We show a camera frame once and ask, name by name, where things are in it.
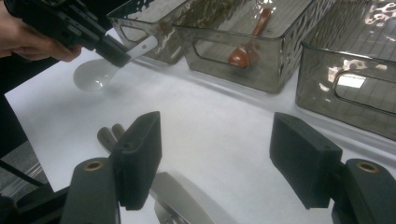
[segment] white table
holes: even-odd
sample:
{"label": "white table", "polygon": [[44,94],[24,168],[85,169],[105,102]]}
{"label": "white table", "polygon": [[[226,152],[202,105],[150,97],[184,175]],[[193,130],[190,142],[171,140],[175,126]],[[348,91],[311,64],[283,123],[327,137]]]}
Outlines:
{"label": "white table", "polygon": [[[96,139],[101,127],[128,128],[151,111],[162,116],[160,171],[180,181],[217,223],[332,223],[331,208],[304,209],[269,159],[276,111],[325,134],[344,150],[343,161],[368,159],[396,176],[395,142],[295,105],[297,71],[272,95],[193,72],[185,59],[175,65],[145,59],[127,64],[103,90],[79,90],[75,69],[97,58],[83,50],[6,95],[54,190],[69,185],[80,162],[107,157]],[[122,211],[122,223],[158,223],[153,206],[149,197],[141,211]]]}

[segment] spoon handle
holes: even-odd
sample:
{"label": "spoon handle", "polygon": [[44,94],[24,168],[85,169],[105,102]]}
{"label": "spoon handle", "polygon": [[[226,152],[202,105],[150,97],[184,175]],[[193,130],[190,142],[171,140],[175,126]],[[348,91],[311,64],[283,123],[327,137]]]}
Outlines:
{"label": "spoon handle", "polygon": [[262,10],[262,14],[260,15],[260,19],[257,22],[256,28],[254,28],[254,30],[253,30],[253,35],[260,35],[262,30],[267,25],[268,20],[270,19],[271,12],[272,12],[272,9],[270,7]]}

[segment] transparent plastic bin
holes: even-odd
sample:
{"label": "transparent plastic bin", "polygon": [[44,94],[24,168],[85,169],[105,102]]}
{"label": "transparent plastic bin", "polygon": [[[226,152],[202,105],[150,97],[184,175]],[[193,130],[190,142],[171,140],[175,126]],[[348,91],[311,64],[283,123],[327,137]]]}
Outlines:
{"label": "transparent plastic bin", "polygon": [[296,104],[396,140],[396,4],[337,1],[303,46]]}
{"label": "transparent plastic bin", "polygon": [[[191,70],[277,93],[300,63],[301,41],[334,2],[205,0],[174,26]],[[265,29],[252,35],[268,7],[273,12]],[[252,63],[245,68],[229,63],[236,48],[253,52],[256,60],[249,57]]]}
{"label": "transparent plastic bin", "polygon": [[154,35],[159,45],[145,56],[174,64],[183,56],[180,40],[172,22],[182,17],[193,6],[193,0],[131,0],[110,12],[107,17],[129,49],[149,35]]}

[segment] white spoon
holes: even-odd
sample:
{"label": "white spoon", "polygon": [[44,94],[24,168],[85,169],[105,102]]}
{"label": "white spoon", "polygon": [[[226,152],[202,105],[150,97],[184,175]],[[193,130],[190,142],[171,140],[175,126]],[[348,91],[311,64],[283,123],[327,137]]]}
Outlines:
{"label": "white spoon", "polygon": [[[151,35],[127,53],[133,60],[154,49],[157,45],[157,38]],[[116,65],[105,59],[97,59],[80,65],[76,69],[73,79],[76,86],[83,91],[98,91],[107,85],[119,70]]]}

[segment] wooden spoon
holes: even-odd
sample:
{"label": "wooden spoon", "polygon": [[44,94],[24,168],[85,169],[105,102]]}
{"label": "wooden spoon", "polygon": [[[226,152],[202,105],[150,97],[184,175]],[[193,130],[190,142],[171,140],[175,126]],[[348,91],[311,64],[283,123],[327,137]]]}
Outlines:
{"label": "wooden spoon", "polygon": [[[252,35],[258,36],[264,30],[265,26],[270,19],[272,9],[265,8],[262,11],[262,15],[260,16],[259,21],[257,22],[256,27]],[[237,48],[230,54],[228,58],[228,63],[246,68],[250,64],[256,62],[259,59],[259,55],[253,50],[253,40],[250,40],[243,48]]]}

